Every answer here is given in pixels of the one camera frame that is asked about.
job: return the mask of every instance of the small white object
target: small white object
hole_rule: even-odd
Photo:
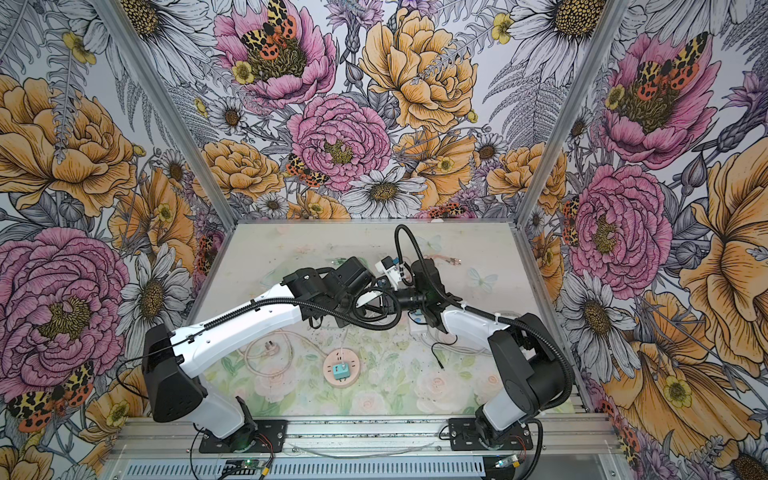
[[[333,366],[342,362],[349,366],[349,376],[345,379],[337,380],[333,378]],[[350,349],[335,349],[328,354],[323,362],[323,376],[331,386],[337,389],[344,389],[352,385],[357,380],[357,377],[360,376],[360,358]]]
[[[360,298],[357,299],[357,304],[355,306],[363,306],[371,300],[379,298],[381,295],[383,295],[383,293],[377,290],[373,290],[372,292],[365,292],[360,296]]]
[[[376,271],[379,272],[379,274],[386,275],[392,288],[395,290],[398,289],[398,283],[402,281],[400,263],[395,263],[390,268],[385,269],[383,263],[376,262]]]

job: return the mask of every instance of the wire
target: wire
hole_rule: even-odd
[[[529,419],[528,423],[535,423],[538,427],[538,439],[536,441],[536,450],[533,454],[533,460],[531,460],[531,464],[528,466],[528,470],[526,470],[525,473],[520,478],[518,478],[518,480],[527,480],[531,477],[534,468],[536,468],[536,465],[538,464],[538,459],[541,456],[541,447],[544,445],[544,427],[541,426],[541,420]]]
[[[416,238],[414,237],[411,229],[409,229],[406,225],[403,225],[402,223],[397,227],[395,227],[395,249],[397,250],[398,257],[402,258],[402,252],[400,250],[400,239],[399,239],[399,234],[401,231],[405,231],[406,235],[408,235],[408,238],[411,240],[411,244],[413,245],[413,249],[416,251],[416,256],[419,258],[419,262],[421,262],[423,266],[424,255],[422,254],[421,248],[419,248],[419,242],[416,241]],[[462,307],[461,303],[457,302],[456,300],[448,296],[444,291],[442,291],[442,289],[438,288],[437,285],[435,285],[435,281],[432,279],[431,275],[425,275],[425,277],[429,282],[430,287],[434,291],[436,291],[437,294],[440,295],[440,297],[447,303],[453,306],[456,306],[458,308],[463,308],[465,311],[474,313],[475,315],[482,316],[483,318],[486,318],[486,319],[491,319],[491,320],[497,319],[501,323],[513,326],[520,330],[524,330],[526,333],[536,338],[536,340],[538,340],[540,344],[542,344],[550,352],[552,352],[552,355],[555,357],[558,364],[560,365],[560,369],[562,370],[563,376],[565,377],[565,384],[563,386],[563,391],[560,392],[560,396],[551,400],[547,404],[543,405],[541,407],[541,410],[552,409],[568,401],[568,399],[571,397],[571,391],[573,390],[573,385],[574,385],[573,369],[568,364],[568,361],[565,359],[565,355],[563,355],[563,352],[554,343],[550,342],[546,336],[544,336],[537,329],[529,326],[527,323],[522,322],[518,319],[510,319],[503,316],[500,316],[497,318],[493,313],[488,313],[472,306]]]
[[[190,470],[192,470],[192,475],[194,476],[195,480],[200,480],[197,477],[197,473],[194,471],[194,465],[192,464],[192,451],[194,450],[194,443],[197,441],[197,437],[200,436],[200,433],[202,433],[202,430],[197,430],[197,433],[194,436],[194,439],[192,439],[192,445],[190,445]]]
[[[410,311],[408,311],[408,318],[410,318],[411,321],[413,321],[416,325],[426,325],[427,324],[427,322],[417,322],[416,319],[411,316],[411,312]]]
[[[437,353],[435,353],[435,345],[446,345],[446,346],[451,346],[451,345],[453,345],[454,343],[458,342],[458,335],[456,335],[455,337],[456,337],[456,339],[455,339],[454,341],[450,342],[450,343],[445,343],[445,342],[434,342],[434,343],[432,344],[432,346],[431,346],[431,347],[429,347],[429,349],[432,351],[432,355],[434,355],[434,356],[435,356],[435,360],[437,360],[437,364],[438,364],[438,365],[440,365],[440,368],[441,368],[441,369],[443,369],[443,370],[445,370],[445,367],[442,365],[442,362],[441,362],[441,361],[440,361],[440,359],[437,357]]]
[[[444,438],[442,437],[442,433],[443,433],[443,432],[445,431],[445,429],[447,429],[449,426],[450,426],[450,425],[446,425],[446,426],[444,426],[443,428],[441,428],[441,429],[440,429],[440,432],[438,432],[438,434],[437,434],[437,438],[439,438],[439,439],[441,439],[441,440],[450,440],[450,439],[451,439],[451,437],[450,437],[450,436],[449,436],[447,439],[444,439]]]
[[[427,448],[431,447],[434,444],[435,444],[434,442],[430,442],[430,443],[428,443],[426,445],[420,445],[418,447],[410,447],[410,448],[407,448],[407,449],[404,449],[404,450],[399,450],[397,452],[372,453],[370,455],[329,455],[327,453],[322,453],[322,452],[319,452],[319,451],[314,450],[314,449],[307,449],[307,448],[299,447],[299,446],[296,446],[296,445],[291,445],[291,447],[294,447],[295,449],[299,449],[299,450],[302,450],[302,451],[307,452],[307,453],[311,453],[313,455],[318,455],[320,457],[337,458],[337,459],[340,459],[340,460],[345,460],[345,459],[351,459],[351,458],[391,457],[393,455],[401,455],[403,453],[418,452],[419,450],[427,449]]]

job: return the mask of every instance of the power cord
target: power cord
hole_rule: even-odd
[[[437,357],[437,353],[435,353],[435,345],[446,345],[446,346],[451,346],[451,345],[454,345],[456,342],[458,342],[458,335],[457,335],[457,336],[455,336],[455,337],[456,337],[456,339],[455,339],[455,340],[453,340],[453,342],[450,342],[450,343],[445,343],[445,342],[434,342],[434,343],[432,344],[432,346],[431,346],[431,347],[429,347],[429,349],[432,351],[432,355],[434,355],[434,356],[435,356],[435,360],[437,360],[437,364],[438,364],[438,365],[440,365],[440,368],[441,368],[441,369],[443,369],[443,370],[445,370],[445,367],[442,365],[442,362],[440,361],[440,358],[438,358],[438,357]]]

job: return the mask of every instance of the pink peony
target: pink peony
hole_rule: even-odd
[[[306,7],[299,13],[288,0],[286,6],[288,15],[296,19],[296,37],[280,48],[275,60],[249,56],[240,40],[243,34],[263,28],[266,6],[258,14],[248,7],[244,17],[232,12],[232,17],[218,15],[214,20],[216,48],[223,52],[219,62],[233,70],[233,85],[245,90],[245,106],[256,113],[308,101],[330,90],[336,80],[337,53],[331,34],[323,37]]]
[[[637,67],[644,61],[664,65],[684,45],[672,39],[660,44],[642,34],[619,61],[608,80],[610,91],[602,118],[593,128],[594,139],[628,162],[643,162],[651,170],[666,167],[679,157],[709,126],[716,108],[707,108],[720,62],[710,65],[712,41],[707,41],[696,76],[681,90],[659,87],[647,101],[637,96],[641,83]]]
[[[331,190],[346,192],[351,180],[389,162],[384,120],[372,108],[337,94],[315,98],[286,126],[293,137],[293,153],[310,170],[328,175],[325,186]]]
[[[110,247],[72,228],[0,246],[0,394],[61,385],[92,361],[100,375],[123,348],[117,336],[128,268]]]
[[[599,277],[619,299],[639,295],[670,252],[672,226],[663,212],[656,177],[637,165],[598,167],[579,196],[574,270]]]

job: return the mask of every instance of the metal extrusion bar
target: metal extrusion bar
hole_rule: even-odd
[[[565,358],[568,359],[568,363],[574,367],[574,371],[577,371],[578,369],[575,368],[576,359],[574,358],[573,352],[571,351],[568,338],[565,336],[565,331],[560,328],[555,321],[557,317],[554,311],[554,307],[552,306],[552,301],[549,298],[549,293],[547,292],[547,287],[544,284],[544,279],[541,277],[541,271],[538,269],[536,259],[533,256],[531,244],[528,242],[528,239],[525,238],[521,228],[511,226],[511,231],[512,236],[515,238],[515,244],[517,244],[518,252],[520,253],[520,260],[523,262],[525,275],[528,277],[528,281],[531,283],[533,297],[536,300],[538,311],[541,314],[541,321],[554,337],[555,342],[563,351]],[[591,412],[594,408],[594,405],[592,405],[592,399],[588,395],[587,386],[584,384],[584,380],[581,378],[581,375],[578,374],[578,372],[576,372],[575,381],[581,397],[579,397],[578,403],[574,403],[574,407],[576,409],[586,409],[587,412]]]
[[[150,63],[151,54],[143,47],[144,43],[125,15],[120,0],[98,0],[91,2],[91,4],[120,48],[120,55],[134,70],[141,87],[163,118],[184,158],[192,166],[200,185],[208,194],[211,205],[219,215],[225,232],[232,232],[236,220],[230,205],[203,160],[187,125],[181,120],[181,115],[165,89],[162,78]]]
[[[541,163],[539,163],[531,179],[531,186],[528,187],[528,191],[523,196],[523,203],[520,205],[515,217],[517,225],[525,225],[525,222],[531,216],[533,207],[544,190],[547,177],[552,172],[555,162],[557,162],[558,154],[566,135],[568,135],[568,131],[578,115],[581,101],[587,94],[587,89],[592,86],[594,76],[600,68],[605,55],[611,49],[611,42],[616,35],[619,25],[621,25],[621,19],[628,6],[629,0],[608,0],[605,4],[603,15],[601,15],[600,22],[595,28],[596,34],[592,37],[592,41],[589,44],[587,56],[584,58],[584,63],[578,69],[578,73],[574,76],[571,90],[568,91],[565,104],[561,108],[560,115],[545,144]]]
[[[314,457],[303,449],[326,455],[371,455],[415,449],[407,456],[487,455],[485,450],[452,452],[449,440],[438,433],[448,418],[472,415],[286,417],[289,420],[280,457]],[[599,455],[620,453],[618,438],[604,414],[549,413],[539,417],[544,425],[544,455]],[[534,443],[538,432],[531,429]],[[188,458],[197,432],[188,422],[156,423],[152,419],[130,419],[115,442],[112,457]],[[495,451],[493,455],[505,452]],[[193,458],[254,458],[258,454],[201,455]]]

